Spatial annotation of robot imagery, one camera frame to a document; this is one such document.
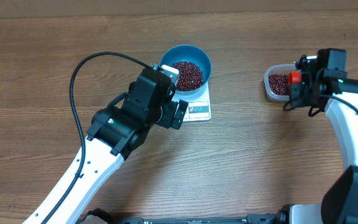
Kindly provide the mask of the orange measuring scoop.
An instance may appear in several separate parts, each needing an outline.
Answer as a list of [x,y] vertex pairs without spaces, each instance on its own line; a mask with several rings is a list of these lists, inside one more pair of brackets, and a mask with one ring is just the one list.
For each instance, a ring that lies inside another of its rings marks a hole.
[[301,79],[302,76],[300,72],[292,71],[288,75],[288,85],[301,83]]

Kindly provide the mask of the red adzuki beans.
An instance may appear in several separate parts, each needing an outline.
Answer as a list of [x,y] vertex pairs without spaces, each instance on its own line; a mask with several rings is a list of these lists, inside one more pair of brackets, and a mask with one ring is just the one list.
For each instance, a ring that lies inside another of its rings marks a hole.
[[180,91],[191,91],[202,86],[203,72],[193,62],[179,61],[174,62],[171,67],[180,71],[180,77],[178,79],[176,88]]

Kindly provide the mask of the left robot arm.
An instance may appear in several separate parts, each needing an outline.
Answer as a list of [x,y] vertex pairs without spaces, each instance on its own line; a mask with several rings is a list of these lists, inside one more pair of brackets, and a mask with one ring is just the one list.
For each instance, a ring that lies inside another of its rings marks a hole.
[[145,68],[129,90],[99,110],[62,178],[26,223],[75,223],[96,192],[141,146],[154,125],[180,129],[188,103],[174,101],[180,72]]

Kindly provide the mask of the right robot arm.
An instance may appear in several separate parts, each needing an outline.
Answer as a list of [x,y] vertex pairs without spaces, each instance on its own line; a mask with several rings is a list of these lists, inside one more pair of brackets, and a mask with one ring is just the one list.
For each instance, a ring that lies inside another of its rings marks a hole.
[[321,49],[302,55],[289,74],[283,110],[307,107],[310,117],[320,112],[328,117],[344,172],[320,203],[285,205],[277,223],[358,223],[358,80],[348,78],[346,58],[345,50]]

